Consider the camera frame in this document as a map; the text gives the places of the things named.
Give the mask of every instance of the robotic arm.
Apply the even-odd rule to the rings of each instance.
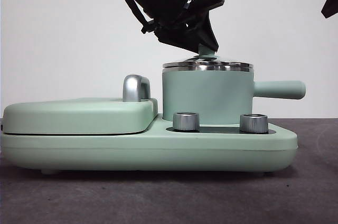
[[[143,25],[142,32],[154,32],[162,43],[195,53],[199,45],[217,51],[209,11],[220,7],[224,0],[125,0]],[[153,20],[146,21],[139,4]]]
[[[338,0],[327,0],[323,7],[322,13],[325,18],[329,18],[332,15],[338,13]]]

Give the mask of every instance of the lid rim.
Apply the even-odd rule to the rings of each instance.
[[[183,61],[163,64],[163,68],[170,67],[198,67],[198,66],[227,66],[236,68],[250,68],[253,69],[254,65],[243,62],[222,62],[222,61]]]
[[[237,71],[237,72],[254,72],[253,68],[249,67],[230,67],[230,66],[186,66],[186,67],[166,67],[165,72],[177,71]]]

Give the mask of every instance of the white wall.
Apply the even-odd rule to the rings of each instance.
[[[270,117],[337,117],[338,16],[325,0],[226,0],[211,13],[219,55],[255,65],[256,80],[302,80],[301,101],[255,99]],[[123,0],[2,0],[2,107],[119,97],[147,76],[162,102],[162,64],[194,54],[143,35]]]

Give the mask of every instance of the pot handle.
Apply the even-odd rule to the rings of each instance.
[[[254,97],[302,99],[306,86],[301,81],[266,81],[255,82]]]

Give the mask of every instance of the mint green pot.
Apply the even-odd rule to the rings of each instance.
[[[300,81],[254,82],[254,72],[164,69],[163,118],[173,120],[181,111],[200,114],[205,125],[238,124],[240,115],[252,113],[253,97],[302,99],[306,87]]]

